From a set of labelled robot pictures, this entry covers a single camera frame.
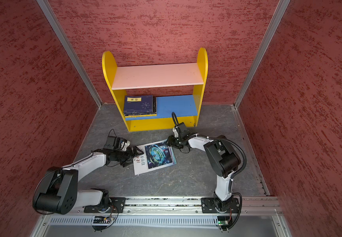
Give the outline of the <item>white science magazine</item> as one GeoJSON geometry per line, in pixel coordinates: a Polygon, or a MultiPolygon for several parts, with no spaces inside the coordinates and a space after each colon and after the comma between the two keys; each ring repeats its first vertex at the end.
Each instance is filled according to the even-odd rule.
{"type": "Polygon", "coordinates": [[[138,146],[143,154],[133,159],[134,174],[140,175],[177,163],[173,148],[167,145],[167,140],[138,146]]]}

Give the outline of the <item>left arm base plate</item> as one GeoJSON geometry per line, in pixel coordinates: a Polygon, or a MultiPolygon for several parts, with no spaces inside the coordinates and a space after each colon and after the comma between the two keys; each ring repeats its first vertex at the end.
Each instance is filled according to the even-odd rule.
{"type": "Polygon", "coordinates": [[[109,197],[103,199],[98,205],[89,205],[84,207],[84,213],[97,214],[115,214],[122,213],[125,206],[126,198],[124,197],[109,197]]]}

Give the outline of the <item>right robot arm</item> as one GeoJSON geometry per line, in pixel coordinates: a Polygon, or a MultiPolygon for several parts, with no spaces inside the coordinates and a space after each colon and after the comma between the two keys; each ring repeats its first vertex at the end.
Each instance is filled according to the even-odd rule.
{"type": "Polygon", "coordinates": [[[234,203],[233,179],[244,170],[247,164],[247,157],[243,149],[223,135],[208,137],[192,134],[184,138],[170,135],[166,144],[180,150],[187,147],[189,150],[198,149],[206,153],[209,163],[217,175],[213,203],[218,212],[227,211],[234,203]]]}

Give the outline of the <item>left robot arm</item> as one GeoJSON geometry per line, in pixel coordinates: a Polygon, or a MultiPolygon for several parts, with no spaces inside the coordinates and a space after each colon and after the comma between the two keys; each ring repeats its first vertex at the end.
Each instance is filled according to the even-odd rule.
{"type": "Polygon", "coordinates": [[[138,147],[126,151],[96,149],[87,157],[64,167],[51,167],[36,187],[33,209],[40,214],[67,214],[73,208],[91,207],[105,213],[113,209],[109,192],[104,189],[79,191],[79,181],[98,168],[117,161],[125,166],[133,158],[143,155],[138,147]]]}

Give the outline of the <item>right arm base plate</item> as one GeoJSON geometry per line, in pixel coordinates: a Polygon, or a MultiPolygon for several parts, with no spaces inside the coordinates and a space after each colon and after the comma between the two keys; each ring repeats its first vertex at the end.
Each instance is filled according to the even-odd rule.
{"type": "Polygon", "coordinates": [[[226,201],[221,201],[219,198],[203,197],[201,198],[203,213],[238,213],[240,203],[235,197],[229,198],[226,201]]]}

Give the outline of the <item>navy book yellow label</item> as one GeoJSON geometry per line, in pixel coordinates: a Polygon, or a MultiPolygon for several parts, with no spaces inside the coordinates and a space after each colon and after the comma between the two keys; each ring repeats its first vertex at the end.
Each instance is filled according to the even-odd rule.
{"type": "Polygon", "coordinates": [[[157,114],[156,97],[145,96],[125,96],[123,114],[126,117],[155,116],[157,114]]]}

